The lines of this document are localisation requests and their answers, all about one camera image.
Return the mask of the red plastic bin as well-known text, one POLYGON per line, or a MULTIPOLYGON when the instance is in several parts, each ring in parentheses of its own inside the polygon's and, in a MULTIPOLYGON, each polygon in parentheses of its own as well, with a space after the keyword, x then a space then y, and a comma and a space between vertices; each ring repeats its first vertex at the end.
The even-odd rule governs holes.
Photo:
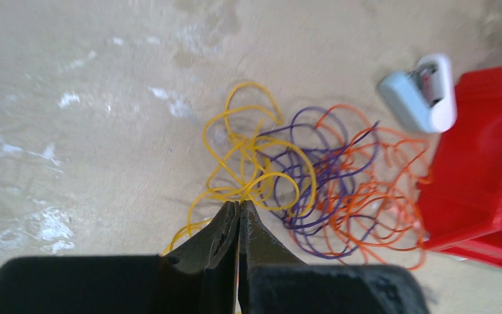
POLYGON ((463 74, 458 117, 420 186, 429 251, 502 268, 502 67, 463 74))

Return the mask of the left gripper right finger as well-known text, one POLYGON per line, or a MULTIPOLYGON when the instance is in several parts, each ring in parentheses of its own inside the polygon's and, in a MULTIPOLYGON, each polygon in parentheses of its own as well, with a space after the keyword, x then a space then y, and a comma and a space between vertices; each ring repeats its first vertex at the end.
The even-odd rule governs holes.
POLYGON ((393 265, 309 265, 240 205, 239 291, 243 313, 429 313, 421 286, 393 265))

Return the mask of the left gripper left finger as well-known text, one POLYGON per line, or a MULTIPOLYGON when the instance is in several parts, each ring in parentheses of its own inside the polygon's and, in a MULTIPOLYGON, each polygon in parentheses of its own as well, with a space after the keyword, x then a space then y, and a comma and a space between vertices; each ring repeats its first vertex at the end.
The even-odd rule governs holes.
POLYGON ((0 267, 0 313, 233 313, 240 206, 165 256, 25 256, 0 267))

